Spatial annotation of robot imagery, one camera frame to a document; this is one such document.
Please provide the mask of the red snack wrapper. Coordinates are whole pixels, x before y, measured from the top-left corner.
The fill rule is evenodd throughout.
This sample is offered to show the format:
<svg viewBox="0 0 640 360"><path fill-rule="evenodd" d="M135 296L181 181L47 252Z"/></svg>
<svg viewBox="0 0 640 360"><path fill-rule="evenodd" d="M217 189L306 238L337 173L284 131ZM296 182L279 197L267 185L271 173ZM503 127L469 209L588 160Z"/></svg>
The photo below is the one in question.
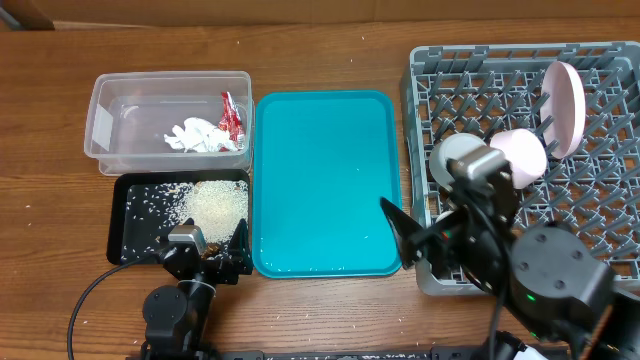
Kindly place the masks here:
<svg viewBox="0 0 640 360"><path fill-rule="evenodd" d="M233 141L238 150L245 148L245 128L240 118L240 113L236 103L229 92L221 93L223 101L223 114L218 123L218 128L229 133L229 138Z"/></svg>

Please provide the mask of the white cup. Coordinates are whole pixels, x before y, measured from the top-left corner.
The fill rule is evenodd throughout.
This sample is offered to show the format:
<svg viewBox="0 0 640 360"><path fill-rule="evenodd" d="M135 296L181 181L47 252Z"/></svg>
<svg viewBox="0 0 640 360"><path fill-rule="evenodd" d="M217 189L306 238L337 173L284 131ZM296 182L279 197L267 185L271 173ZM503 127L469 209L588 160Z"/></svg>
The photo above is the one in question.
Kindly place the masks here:
<svg viewBox="0 0 640 360"><path fill-rule="evenodd" d="M441 220L443 220L444 218L448 217L449 215L451 215L454 211L452 210L447 210L442 212L440 215L438 215L438 217L436 218L435 222L440 222Z"/></svg>

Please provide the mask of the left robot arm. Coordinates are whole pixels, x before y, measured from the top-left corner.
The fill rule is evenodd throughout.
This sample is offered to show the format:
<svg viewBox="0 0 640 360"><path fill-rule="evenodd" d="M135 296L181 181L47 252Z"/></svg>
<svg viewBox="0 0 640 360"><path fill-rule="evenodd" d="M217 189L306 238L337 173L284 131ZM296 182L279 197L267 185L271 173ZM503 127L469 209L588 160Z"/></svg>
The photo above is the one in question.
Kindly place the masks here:
<svg viewBox="0 0 640 360"><path fill-rule="evenodd" d="M227 246L210 247L191 221L174 227L162 240L157 261L176 280L154 289L145 299L143 359L219 359L203 340L218 285L235 285L253 272L248 224L241 219Z"/></svg>

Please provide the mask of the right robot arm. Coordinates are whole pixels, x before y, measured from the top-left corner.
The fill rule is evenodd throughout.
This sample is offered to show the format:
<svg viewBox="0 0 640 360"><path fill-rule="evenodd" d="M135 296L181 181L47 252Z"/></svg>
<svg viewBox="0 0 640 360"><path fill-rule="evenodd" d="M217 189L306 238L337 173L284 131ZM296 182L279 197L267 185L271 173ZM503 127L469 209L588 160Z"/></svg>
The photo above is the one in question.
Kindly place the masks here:
<svg viewBox="0 0 640 360"><path fill-rule="evenodd" d="M519 207L509 168L457 174L452 213L423 227L386 198L380 207L404 268L427 261L459 267L535 338L568 344L574 359L636 359L639 298L615 285L615 271L557 221L512 232Z"/></svg>

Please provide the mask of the white bowl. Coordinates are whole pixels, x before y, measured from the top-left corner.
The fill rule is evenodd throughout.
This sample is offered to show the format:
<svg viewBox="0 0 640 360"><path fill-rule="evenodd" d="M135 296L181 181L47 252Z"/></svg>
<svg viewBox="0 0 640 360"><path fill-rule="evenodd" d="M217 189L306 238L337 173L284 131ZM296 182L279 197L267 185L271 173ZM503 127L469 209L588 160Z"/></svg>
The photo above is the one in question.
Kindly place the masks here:
<svg viewBox="0 0 640 360"><path fill-rule="evenodd" d="M458 160L485 142L472 134L459 133L447 137L437 144L429 157L429 172L435 182L445 190L451 190L454 179L447 169L447 162Z"/></svg>

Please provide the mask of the small pink plate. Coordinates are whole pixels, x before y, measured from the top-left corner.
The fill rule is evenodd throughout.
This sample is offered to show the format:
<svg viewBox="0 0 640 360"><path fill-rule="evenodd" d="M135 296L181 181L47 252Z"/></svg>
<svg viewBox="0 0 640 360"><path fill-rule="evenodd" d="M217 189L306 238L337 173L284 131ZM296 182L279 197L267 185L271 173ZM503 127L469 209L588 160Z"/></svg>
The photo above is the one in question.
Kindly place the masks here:
<svg viewBox="0 0 640 360"><path fill-rule="evenodd" d="M501 150L510 162L515 189L531 185L547 169L545 149L536 135L527 129L497 133L489 145Z"/></svg>

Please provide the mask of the white napkin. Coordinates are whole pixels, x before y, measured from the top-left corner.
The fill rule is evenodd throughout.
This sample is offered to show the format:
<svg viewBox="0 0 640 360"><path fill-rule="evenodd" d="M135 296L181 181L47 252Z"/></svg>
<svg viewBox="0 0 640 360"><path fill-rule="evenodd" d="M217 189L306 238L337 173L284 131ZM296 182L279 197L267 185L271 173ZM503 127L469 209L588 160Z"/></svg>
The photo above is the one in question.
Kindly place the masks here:
<svg viewBox="0 0 640 360"><path fill-rule="evenodd" d="M172 135L165 134L164 141L173 150L196 153L236 152L240 148L228 130L197 117L184 120L183 127L174 125Z"/></svg>

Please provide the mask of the large pink plate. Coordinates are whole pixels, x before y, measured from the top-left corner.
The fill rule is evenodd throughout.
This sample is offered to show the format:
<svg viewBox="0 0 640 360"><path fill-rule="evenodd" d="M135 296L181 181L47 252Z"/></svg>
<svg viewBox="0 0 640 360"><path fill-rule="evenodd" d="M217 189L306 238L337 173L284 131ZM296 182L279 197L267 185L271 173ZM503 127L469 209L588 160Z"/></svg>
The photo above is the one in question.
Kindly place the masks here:
<svg viewBox="0 0 640 360"><path fill-rule="evenodd" d="M547 145L557 143L551 152L553 157L566 158L577 150L584 135L586 99L582 80L572 65L555 61L546 69L541 90L548 98L540 108L540 118L552 118L543 138Z"/></svg>

